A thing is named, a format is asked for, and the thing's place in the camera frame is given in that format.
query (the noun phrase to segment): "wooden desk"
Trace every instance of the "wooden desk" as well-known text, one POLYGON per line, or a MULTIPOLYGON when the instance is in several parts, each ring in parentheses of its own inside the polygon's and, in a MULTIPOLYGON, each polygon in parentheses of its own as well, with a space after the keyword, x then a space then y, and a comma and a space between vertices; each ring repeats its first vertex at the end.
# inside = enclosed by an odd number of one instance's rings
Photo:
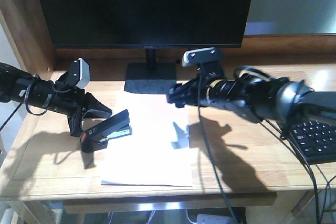
MULTIPOLYGON (((86 91, 113 110, 117 93, 123 89, 127 61, 88 62, 91 82, 86 91)), ((238 60, 230 62, 225 62, 228 76, 238 60)), ((67 70, 68 66, 65 62, 60 69, 67 70)), ((319 91, 336 90, 336 64, 256 67, 275 77, 306 79, 307 85, 319 91)), ((55 71, 53 79, 62 73, 63 70, 55 71)), ((195 68, 177 67, 178 80, 189 80, 195 74, 195 68)), ((202 109, 202 114, 222 185, 234 206, 271 205, 277 191, 312 189, 301 164, 261 125, 213 108, 202 109)), ((69 135, 64 115, 53 112, 28 115, 0 170, 0 200, 22 201, 35 215, 38 215, 38 202, 50 199, 64 200, 68 212, 225 206, 206 154, 195 107, 190 107, 189 122, 190 156, 186 159, 192 163, 192 187, 101 186, 104 150, 83 154, 78 138, 69 135)), ((320 167, 328 179, 335 174, 335 163, 320 167)), ((319 188, 323 188, 323 177, 312 168, 319 188)))

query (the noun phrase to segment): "white paper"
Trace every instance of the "white paper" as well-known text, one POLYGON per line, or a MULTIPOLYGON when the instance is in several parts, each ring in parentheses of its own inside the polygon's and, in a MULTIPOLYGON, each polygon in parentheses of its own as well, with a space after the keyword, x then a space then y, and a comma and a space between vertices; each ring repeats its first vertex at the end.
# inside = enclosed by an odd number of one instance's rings
POLYGON ((188 112, 166 95, 120 92, 114 114, 130 113, 132 135, 109 141, 102 184, 191 186, 188 112))

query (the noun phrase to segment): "white wall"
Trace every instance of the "white wall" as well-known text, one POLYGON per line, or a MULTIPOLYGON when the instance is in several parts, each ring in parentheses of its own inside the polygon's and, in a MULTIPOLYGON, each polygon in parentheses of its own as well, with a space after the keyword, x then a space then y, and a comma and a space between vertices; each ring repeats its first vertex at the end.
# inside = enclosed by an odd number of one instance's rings
MULTIPOLYGON (((16 68, 20 68, 18 61, 13 53, 13 50, 9 44, 9 41, 5 35, 5 32, 0 25, 0 62, 12 65, 16 68)), ((0 125, 2 125, 8 116, 14 111, 17 102, 0 103, 0 125)), ((6 126, 0 132, 1 138, 4 142, 6 151, 8 152, 13 140, 19 131, 23 119, 26 116, 24 106, 21 106, 19 111, 11 118, 11 120, 6 124, 6 126)))
POLYGON ((245 34, 336 33, 336 0, 251 0, 245 34))

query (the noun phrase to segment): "power strip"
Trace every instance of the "power strip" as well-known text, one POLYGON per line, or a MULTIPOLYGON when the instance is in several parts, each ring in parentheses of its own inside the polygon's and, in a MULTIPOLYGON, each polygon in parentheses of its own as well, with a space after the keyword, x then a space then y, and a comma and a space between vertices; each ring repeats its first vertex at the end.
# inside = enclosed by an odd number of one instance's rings
POLYGON ((220 215, 197 215, 197 224, 233 224, 232 217, 220 215))

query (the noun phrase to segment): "keyboard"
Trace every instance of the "keyboard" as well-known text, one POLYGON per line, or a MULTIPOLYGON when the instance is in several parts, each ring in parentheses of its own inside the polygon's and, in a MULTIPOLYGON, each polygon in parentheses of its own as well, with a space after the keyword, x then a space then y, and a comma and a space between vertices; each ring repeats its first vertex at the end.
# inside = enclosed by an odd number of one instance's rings
POLYGON ((336 161, 336 127, 308 121, 292 126, 290 140, 308 164, 336 161))

